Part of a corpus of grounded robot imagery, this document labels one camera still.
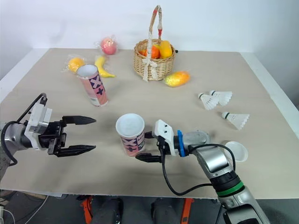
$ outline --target toy fruit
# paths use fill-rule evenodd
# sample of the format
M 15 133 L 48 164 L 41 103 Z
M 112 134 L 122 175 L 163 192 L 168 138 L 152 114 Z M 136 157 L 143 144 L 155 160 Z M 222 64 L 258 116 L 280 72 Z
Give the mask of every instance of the toy fruit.
M 101 49 L 107 55 L 113 55 L 116 53 L 116 42 L 112 40 L 110 37 L 106 37 L 101 41 Z
M 139 51 L 139 54 L 143 55 L 146 57 L 147 55 L 147 50 L 143 49 Z M 160 58 L 160 46 L 154 44 L 151 48 L 151 58 L 152 59 L 157 59 Z
M 104 56 L 100 56 L 94 63 L 94 65 L 98 67 L 100 76 L 104 77 L 104 78 L 115 77 L 115 75 L 112 75 L 103 69 L 103 65 L 104 65 L 105 61 L 106 61 L 106 58 Z
M 177 87 L 190 80 L 190 75 L 186 71 L 177 71 L 164 78 L 164 83 L 171 87 Z
M 151 48 L 151 58 L 160 58 L 160 46 L 153 45 L 153 47 Z
M 146 55 L 147 55 L 146 49 L 140 50 L 139 54 L 141 54 L 141 55 L 143 55 L 143 56 L 146 57 Z
M 83 65 L 85 65 L 85 62 L 83 59 L 81 59 L 79 57 L 74 57 L 69 61 L 67 67 L 69 68 L 70 71 L 76 73 L 78 68 L 80 68 Z
M 169 41 L 161 41 L 160 54 L 161 58 L 167 58 L 172 55 L 172 49 Z

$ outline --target beige table surface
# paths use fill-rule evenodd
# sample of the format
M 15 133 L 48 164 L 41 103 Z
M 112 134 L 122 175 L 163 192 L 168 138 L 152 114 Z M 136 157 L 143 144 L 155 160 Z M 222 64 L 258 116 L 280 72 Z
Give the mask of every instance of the beige table surface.
M 96 145 L 85 154 L 57 158 L 33 149 L 15 154 L 18 164 L 7 169 L 2 189 L 46 191 L 67 194 L 174 196 L 162 175 L 161 164 L 145 163 L 125 156 L 115 122 L 124 113 L 140 114 L 150 131 L 162 119 L 184 133 L 201 129 L 214 143 L 234 140 L 249 151 L 245 162 L 236 165 L 237 174 L 256 198 L 299 197 L 299 140 L 288 126 L 269 94 L 239 53 L 179 52 L 174 70 L 187 70 L 188 84 L 170 88 L 163 82 L 146 83 L 133 71 L 133 51 L 121 50 L 109 58 L 108 66 L 117 78 L 103 79 L 109 103 L 93 106 L 75 75 L 61 70 L 68 54 L 92 61 L 95 49 L 50 49 L 0 104 L 1 121 L 15 120 L 35 97 L 45 92 L 53 109 L 51 121 L 63 115 L 84 115 L 97 119 L 86 126 L 68 125 L 67 146 Z M 206 111 L 197 95 L 210 90 L 232 91 L 225 107 Z M 220 116 L 220 112 L 249 113 L 241 131 Z M 146 148 L 157 153 L 155 140 Z M 166 169 L 177 191 L 208 182 L 194 156 L 167 157 Z M 187 196 L 216 197 L 212 187 Z

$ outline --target blue gripper part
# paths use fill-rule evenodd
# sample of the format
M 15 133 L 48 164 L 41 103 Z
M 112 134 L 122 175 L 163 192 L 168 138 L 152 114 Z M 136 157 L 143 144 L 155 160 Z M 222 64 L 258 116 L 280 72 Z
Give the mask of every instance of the blue gripper part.
M 184 144 L 183 144 L 183 133 L 180 130 L 178 130 L 178 142 L 179 142 L 179 149 L 181 152 L 181 157 L 185 157 Z

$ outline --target yellow banana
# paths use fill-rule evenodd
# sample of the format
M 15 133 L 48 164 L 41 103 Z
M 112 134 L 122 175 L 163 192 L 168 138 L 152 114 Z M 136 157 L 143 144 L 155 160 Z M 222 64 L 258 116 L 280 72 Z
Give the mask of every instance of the yellow banana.
M 100 56 L 94 63 L 94 65 L 98 67 L 100 76 L 104 77 L 104 78 L 115 77 L 115 75 L 110 74 L 109 72 L 107 72 L 106 70 L 103 69 L 103 65 L 104 65 L 105 61 L 106 61 L 106 58 L 104 56 Z

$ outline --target pink apple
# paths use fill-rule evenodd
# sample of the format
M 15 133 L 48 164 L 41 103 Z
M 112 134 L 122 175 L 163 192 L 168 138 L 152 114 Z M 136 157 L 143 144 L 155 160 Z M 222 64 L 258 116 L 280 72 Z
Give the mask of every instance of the pink apple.
M 101 41 L 102 51 L 107 55 L 113 55 L 116 52 L 116 42 L 110 37 L 106 37 Z

